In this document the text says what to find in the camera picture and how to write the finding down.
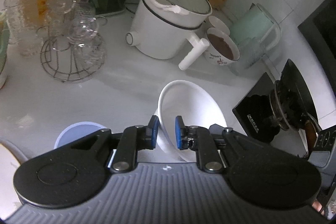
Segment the black stove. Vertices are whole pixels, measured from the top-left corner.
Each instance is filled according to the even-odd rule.
[[[248,94],[233,108],[233,113],[245,133],[259,141],[270,143],[280,127],[272,126],[273,115],[269,95],[274,89],[271,78],[264,73]]]

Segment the cooker handle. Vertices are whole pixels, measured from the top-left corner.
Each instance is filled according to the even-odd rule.
[[[199,39],[194,32],[190,33],[190,36],[187,39],[190,44],[193,45],[193,49],[179,63],[178,67],[181,70],[189,68],[189,66],[210,46],[208,40],[205,38]]]

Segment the light green pitcher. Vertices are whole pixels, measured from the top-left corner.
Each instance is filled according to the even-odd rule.
[[[263,43],[272,30],[275,30],[276,35],[271,42],[263,45],[266,51],[278,44],[281,30],[271,14],[262,5],[257,4],[230,27],[230,37],[237,46],[247,40]]]

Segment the white container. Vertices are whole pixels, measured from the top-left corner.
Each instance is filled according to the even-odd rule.
[[[159,1],[140,1],[126,41],[148,56],[169,59],[188,40],[193,49],[179,64],[181,70],[186,70],[209,46],[195,31],[211,14],[211,6],[207,0]]]
[[[215,49],[215,47],[210,43],[210,46],[206,49],[206,51],[203,54],[208,62],[214,65],[223,66],[236,62],[240,58],[240,53],[237,45],[232,41],[232,39],[227,34],[225,34],[219,29],[209,28],[204,35],[204,38],[207,39],[208,41],[209,41],[208,34],[214,34],[218,37],[223,38],[224,42],[226,42],[226,44],[230,47],[233,53],[233,60],[228,59],[220,52],[218,52]]]
[[[179,150],[175,137],[175,118],[181,115],[186,126],[209,128],[213,124],[226,127],[224,115],[215,100],[200,86],[185,80],[170,82],[162,90],[157,104],[160,129],[157,144],[177,160],[196,161],[196,153]]]
[[[215,16],[209,16],[204,22],[205,32],[209,28],[216,28],[218,30],[221,30],[225,34],[230,35],[230,30],[228,26],[226,26],[226,24],[223,21],[221,21],[219,18]]]

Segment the kitchen utensil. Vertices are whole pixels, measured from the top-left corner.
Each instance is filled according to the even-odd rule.
[[[228,47],[230,48],[230,50],[232,51],[232,56],[233,59],[229,59],[226,56],[224,56],[224,54],[221,54],[217,49],[219,49],[219,45],[215,45],[217,47],[217,49],[214,47],[214,45],[211,42],[211,39],[209,39],[209,35],[213,34],[217,37],[223,38],[223,43],[226,43],[226,45],[228,45]],[[239,57],[239,50],[238,47],[236,46],[236,44],[232,41],[232,39],[225,34],[224,32],[222,32],[219,29],[216,28],[209,28],[206,32],[206,34],[204,35],[204,38],[207,39],[210,42],[210,46],[205,50],[205,52],[203,53],[205,59],[214,65],[228,65],[231,64],[233,62],[236,62]]]
[[[209,28],[216,28],[221,30],[226,35],[230,35],[230,30],[226,24],[215,16],[208,16],[202,27],[205,31],[207,31]]]
[[[243,41],[264,43],[270,32],[275,31],[274,39],[264,45],[269,51],[278,44],[281,38],[281,30],[272,15],[261,5],[254,5],[242,18],[234,22],[230,27],[230,37],[239,46]]]
[[[215,100],[200,86],[185,80],[170,82],[161,91],[157,104],[160,128],[157,144],[174,158],[196,161],[190,150],[180,151],[176,146],[175,117],[182,115],[185,124],[209,128],[216,123],[226,127],[226,121]]]
[[[179,68],[185,70],[209,46],[209,42],[199,39],[194,31],[211,13],[211,7],[207,0],[160,1],[140,1],[126,41],[148,56],[169,59],[177,54],[187,39],[193,49],[179,64]]]
[[[99,62],[84,70],[75,58],[75,45],[65,36],[47,38],[40,53],[40,62],[44,71],[62,82],[84,80],[95,73],[104,64],[105,56]]]
[[[54,149],[83,138],[102,128],[106,127],[95,122],[76,122],[61,132],[55,142]]]

